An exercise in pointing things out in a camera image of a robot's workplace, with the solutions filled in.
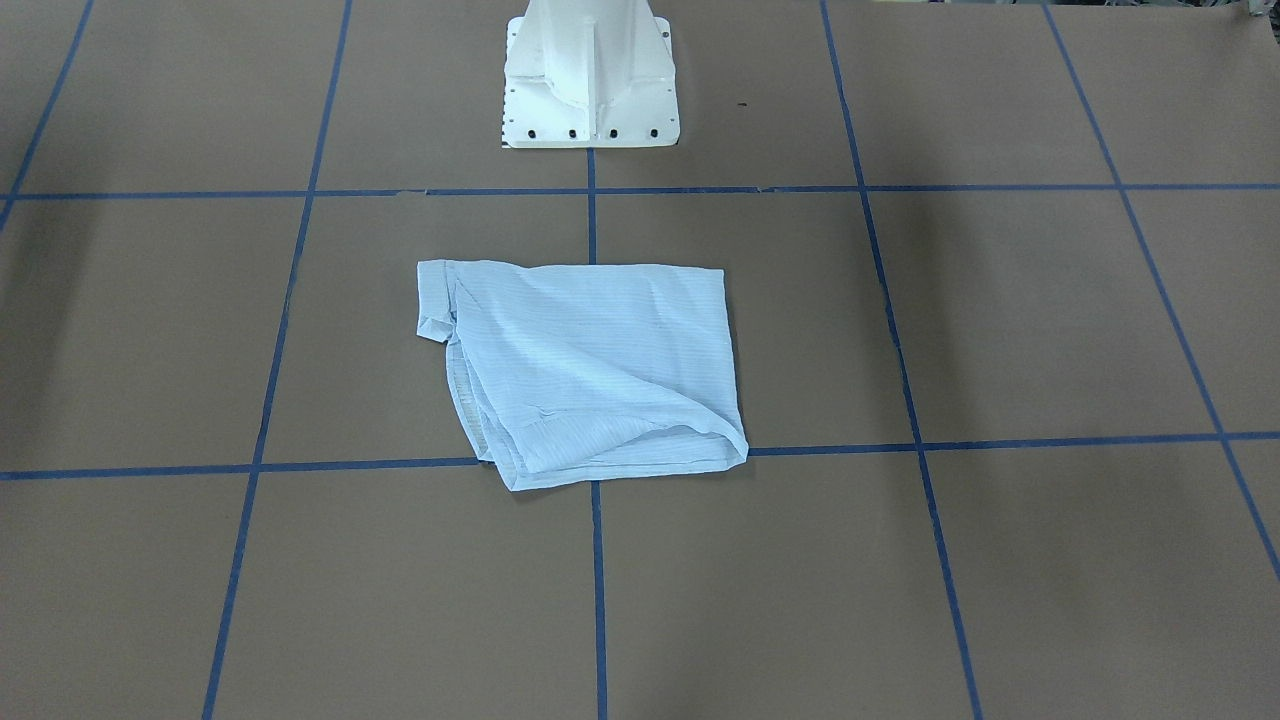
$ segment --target light blue shirt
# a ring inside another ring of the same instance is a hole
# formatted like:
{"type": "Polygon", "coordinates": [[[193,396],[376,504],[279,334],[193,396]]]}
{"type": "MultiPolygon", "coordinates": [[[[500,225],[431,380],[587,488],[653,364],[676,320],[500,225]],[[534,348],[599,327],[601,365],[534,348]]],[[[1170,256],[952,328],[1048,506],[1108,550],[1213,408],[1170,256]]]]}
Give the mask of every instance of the light blue shirt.
{"type": "Polygon", "coordinates": [[[476,457],[512,491],[746,460],[723,270],[429,260],[417,334],[444,342],[476,457]]]}

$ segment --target grid line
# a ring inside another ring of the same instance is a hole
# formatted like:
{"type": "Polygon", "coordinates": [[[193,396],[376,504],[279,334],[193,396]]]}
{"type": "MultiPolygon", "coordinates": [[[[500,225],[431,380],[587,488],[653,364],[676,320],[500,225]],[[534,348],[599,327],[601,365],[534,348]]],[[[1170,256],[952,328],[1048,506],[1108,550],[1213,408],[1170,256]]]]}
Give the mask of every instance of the grid line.
{"type": "Polygon", "coordinates": [[[72,63],[76,61],[76,54],[79,51],[81,40],[84,37],[84,28],[88,27],[88,18],[93,13],[93,0],[86,0],[84,9],[81,12],[79,22],[76,24],[76,35],[72,36],[72,45],[67,50],[67,59],[63,60],[61,69],[58,70],[58,79],[54,81],[54,88],[49,92],[49,101],[45,102],[45,109],[40,114],[40,120],[36,122],[36,129],[31,135],[31,142],[27,143],[27,151],[22,156],[22,164],[18,165],[18,174],[13,178],[13,186],[9,188],[9,195],[5,196],[4,209],[0,210],[0,232],[4,231],[5,224],[9,222],[9,214],[13,211],[14,204],[18,201],[19,191],[22,190],[22,183],[27,179],[27,173],[31,172],[31,163],[36,159],[36,150],[40,147],[40,138],[45,136],[45,128],[49,127],[49,118],[54,114],[54,105],[58,104],[58,97],[63,94],[63,85],[67,83],[67,76],[72,72],[72,63]]]}
{"type": "Polygon", "coordinates": [[[777,184],[777,186],[653,186],[653,187],[365,187],[329,190],[192,190],[143,192],[13,192],[6,206],[15,202],[72,202],[120,200],[253,200],[264,197],[396,197],[425,195],[435,197],[521,196],[521,195],[787,195],[787,193],[869,193],[881,192],[1080,192],[1080,191],[1277,191],[1280,183],[950,183],[950,184],[777,184]]]}
{"type": "MultiPolygon", "coordinates": [[[[1280,430],[1251,430],[1226,433],[1231,442],[1277,441],[1280,430]]],[[[1051,447],[1106,447],[1128,445],[1188,445],[1219,442],[1217,433],[1047,437],[970,441],[925,441],[925,452],[955,452],[979,450],[1036,450],[1051,447]]],[[[860,443],[860,445],[797,445],[753,447],[750,457],[791,457],[801,455],[876,455],[915,452],[914,442],[860,443]]],[[[76,480],[169,475],[229,475],[274,473],[330,473],[337,470],[396,470],[413,468],[461,468],[483,465],[472,456],[466,457],[385,457],[374,460],[314,460],[293,462],[227,462],[210,465],[140,465],[120,468],[68,468],[51,470],[0,470],[3,482],[76,480]]]]}
{"type": "Polygon", "coordinates": [[[307,181],[307,195],[302,205],[302,218],[298,222],[298,238],[293,246],[293,260],[289,265],[289,279],[284,288],[284,304],[280,309],[280,324],[275,336],[275,351],[271,356],[271,370],[266,380],[266,392],[262,398],[262,419],[257,432],[257,442],[253,447],[255,469],[248,474],[244,484],[244,505],[241,510],[239,528],[236,533],[236,551],[232,555],[232,568],[227,580],[227,594],[223,601],[223,614],[218,625],[218,641],[214,644],[214,660],[209,669],[209,687],[205,692],[205,708],[202,720],[212,720],[214,706],[218,701],[218,687],[221,680],[223,659],[227,655],[227,639],[230,634],[232,615],[236,610],[236,592],[239,587],[239,573],[244,562],[244,548],[248,543],[250,523],[253,519],[253,500],[257,496],[257,483],[261,477],[262,455],[266,451],[266,436],[271,424],[271,407],[275,400],[275,387],[280,375],[280,363],[284,356],[284,341],[289,331],[289,306],[293,299],[293,288],[298,279],[298,265],[302,260],[302,251],[306,247],[307,231],[311,224],[311,208],[315,205],[316,184],[320,179],[320,163],[324,160],[324,145],[329,133],[329,117],[333,113],[334,96],[338,94],[338,77],[342,72],[342,55],[347,45],[347,28],[351,24],[352,0],[346,0],[342,8],[342,23],[338,27],[338,44],[334,50],[333,68],[329,74],[329,90],[325,92],[324,110],[320,115],[320,129],[316,133],[315,155],[311,159],[311,177],[307,181]]]}
{"type": "Polygon", "coordinates": [[[1253,519],[1253,527],[1258,533],[1258,539],[1262,541],[1262,547],[1267,553],[1267,559],[1271,561],[1271,571],[1275,574],[1276,579],[1280,580],[1280,557],[1276,556],[1275,544],[1271,542],[1271,536],[1267,533],[1266,523],[1262,520],[1262,514],[1258,511],[1257,503],[1253,501],[1253,493],[1249,491],[1249,483],[1244,478],[1244,471],[1240,470],[1240,464],[1235,459],[1235,451],[1231,450],[1231,441],[1226,434],[1226,428],[1222,425],[1222,419],[1217,414],[1217,407],[1213,405],[1213,398],[1208,392],[1208,384],[1204,382],[1204,375],[1201,373],[1199,364],[1196,361],[1196,355],[1192,352],[1190,342],[1187,340],[1187,333],[1183,332],[1183,324],[1178,319],[1178,313],[1174,310],[1174,301],[1169,297],[1169,291],[1165,288],[1165,281],[1161,278],[1160,268],[1156,265],[1156,258],[1151,252],[1151,247],[1147,245],[1147,236],[1142,231],[1142,224],[1138,222],[1138,215],[1134,213],[1133,202],[1129,200],[1129,192],[1125,184],[1120,181],[1120,170],[1116,169],[1115,159],[1111,156],[1111,149],[1107,146],[1107,141],[1102,135],[1102,128],[1098,126],[1098,118],[1093,114],[1093,106],[1089,104],[1088,96],[1084,94],[1084,85],[1080,82],[1079,74],[1075,72],[1075,64],[1071,61],[1071,54],[1066,49],[1066,41],[1062,40],[1062,33],[1057,29],[1057,23],[1053,20],[1053,13],[1050,10],[1048,5],[1042,5],[1041,9],[1044,12],[1044,19],[1048,22],[1050,31],[1053,33],[1053,40],[1057,42],[1057,49],[1062,54],[1062,61],[1066,64],[1066,72],[1071,77],[1071,83],[1075,86],[1075,92],[1080,99],[1080,105],[1084,108],[1084,114],[1089,119],[1089,126],[1093,128],[1093,135],[1098,141],[1098,147],[1102,150],[1102,156],[1107,161],[1107,168],[1111,170],[1111,177],[1115,179],[1116,191],[1120,193],[1120,200],[1124,202],[1125,213],[1129,215],[1129,223],[1133,225],[1134,236],[1138,238],[1138,246],[1142,250],[1142,256],[1147,261],[1147,269],[1151,272],[1151,279],[1156,284],[1156,291],[1160,293],[1160,301],[1165,306],[1165,313],[1169,315],[1169,323],[1174,328],[1174,334],[1178,336],[1178,345],[1181,346],[1183,356],[1187,359],[1187,366],[1192,372],[1192,377],[1196,379],[1196,387],[1199,389],[1201,398],[1204,401],[1204,409],[1208,411],[1210,420],[1213,423],[1213,429],[1217,433],[1219,442],[1222,445],[1222,452],[1226,455],[1226,462],[1231,466],[1231,474],[1235,477],[1235,484],[1240,489],[1240,496],[1244,498],[1244,505],[1249,511],[1249,516],[1253,519]]]}
{"type": "Polygon", "coordinates": [[[920,483],[924,488],[924,500],[929,509],[929,521],[933,525],[933,543],[938,553],[938,565],[942,570],[942,583],[946,587],[947,605],[951,609],[951,625],[956,635],[956,646],[960,651],[960,665],[964,670],[965,687],[969,692],[969,706],[974,720],[982,720],[982,700],[978,696],[978,682],[973,673],[973,661],[969,657],[969,641],[964,629],[964,616],[960,612],[960,598],[956,596],[955,578],[951,574],[951,559],[947,553],[947,541],[942,532],[942,518],[938,514],[937,497],[933,493],[933,479],[929,474],[929,457],[924,450],[924,439],[920,436],[920,423],[915,411],[915,401],[911,397],[911,379],[906,369],[906,355],[902,352],[902,341],[897,332],[897,319],[893,315],[893,296],[890,292],[888,277],[884,274],[884,259],[881,255],[879,238],[876,234],[876,217],[872,214],[870,193],[867,190],[867,178],[863,174],[863,160],[858,152],[858,136],[854,133],[854,118],[849,109],[849,99],[845,96],[845,77],[840,69],[840,55],[836,53],[836,37],[831,31],[831,14],[827,9],[827,0],[819,0],[822,10],[822,26],[827,35],[827,51],[831,55],[831,69],[835,74],[836,94],[840,97],[840,110],[845,119],[845,133],[849,138],[849,152],[854,163],[854,176],[858,178],[858,196],[863,206],[863,218],[867,220],[867,240],[870,245],[872,259],[876,263],[876,279],[879,281],[881,293],[884,299],[884,320],[888,324],[888,334],[893,341],[893,351],[897,355],[897,369],[902,379],[902,400],[906,404],[906,416],[911,424],[911,439],[914,442],[915,459],[920,469],[920,483]]]}
{"type": "MultiPolygon", "coordinates": [[[[586,263],[595,265],[596,222],[595,149],[586,149],[586,263]]],[[[604,516],[600,480],[591,480],[591,573],[595,592],[595,717],[609,717],[608,626],[604,614],[604,516]]]]}

